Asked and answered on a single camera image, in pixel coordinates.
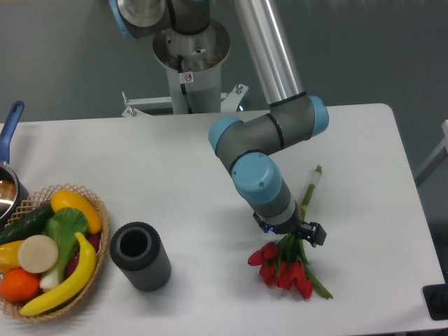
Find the blue pan handle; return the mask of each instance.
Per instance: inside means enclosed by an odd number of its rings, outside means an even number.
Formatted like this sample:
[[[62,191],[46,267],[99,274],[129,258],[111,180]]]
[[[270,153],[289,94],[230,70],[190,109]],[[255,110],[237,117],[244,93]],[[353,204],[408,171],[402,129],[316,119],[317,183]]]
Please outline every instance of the blue pan handle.
[[[0,162],[9,163],[9,146],[24,108],[25,104],[23,101],[16,101],[11,107],[11,111],[0,133]]]

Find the orange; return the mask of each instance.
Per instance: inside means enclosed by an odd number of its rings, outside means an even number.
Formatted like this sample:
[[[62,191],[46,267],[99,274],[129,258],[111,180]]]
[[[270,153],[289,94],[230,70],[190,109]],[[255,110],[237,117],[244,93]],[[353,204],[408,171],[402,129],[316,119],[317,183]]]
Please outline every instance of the orange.
[[[13,269],[5,274],[0,283],[0,295],[9,302],[29,301],[39,291],[39,277],[22,268]]]

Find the bok choy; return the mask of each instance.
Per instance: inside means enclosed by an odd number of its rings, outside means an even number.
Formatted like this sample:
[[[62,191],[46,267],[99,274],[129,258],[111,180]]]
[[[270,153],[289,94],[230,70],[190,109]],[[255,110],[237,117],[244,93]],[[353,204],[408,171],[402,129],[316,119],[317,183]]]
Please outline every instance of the bok choy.
[[[87,219],[76,209],[60,209],[45,224],[43,234],[56,242],[59,255],[55,265],[41,277],[40,286],[43,290],[49,291],[63,282],[65,269],[79,249],[75,232],[83,235],[88,233]]]

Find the white radish slice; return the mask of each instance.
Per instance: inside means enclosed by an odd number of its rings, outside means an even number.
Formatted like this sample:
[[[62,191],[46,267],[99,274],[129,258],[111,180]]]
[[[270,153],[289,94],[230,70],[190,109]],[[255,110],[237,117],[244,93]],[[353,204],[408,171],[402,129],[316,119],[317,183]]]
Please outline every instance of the white radish slice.
[[[30,273],[48,271],[56,263],[57,256],[55,241],[43,234],[26,238],[17,252],[20,266]]]

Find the cucumber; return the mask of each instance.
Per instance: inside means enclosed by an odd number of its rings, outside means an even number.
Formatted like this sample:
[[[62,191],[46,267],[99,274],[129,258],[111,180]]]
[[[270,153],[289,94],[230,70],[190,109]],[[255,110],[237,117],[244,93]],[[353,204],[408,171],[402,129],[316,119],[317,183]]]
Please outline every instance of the cucumber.
[[[5,227],[5,230],[0,233],[0,245],[41,234],[45,223],[54,214],[50,203],[30,211],[24,217]]]

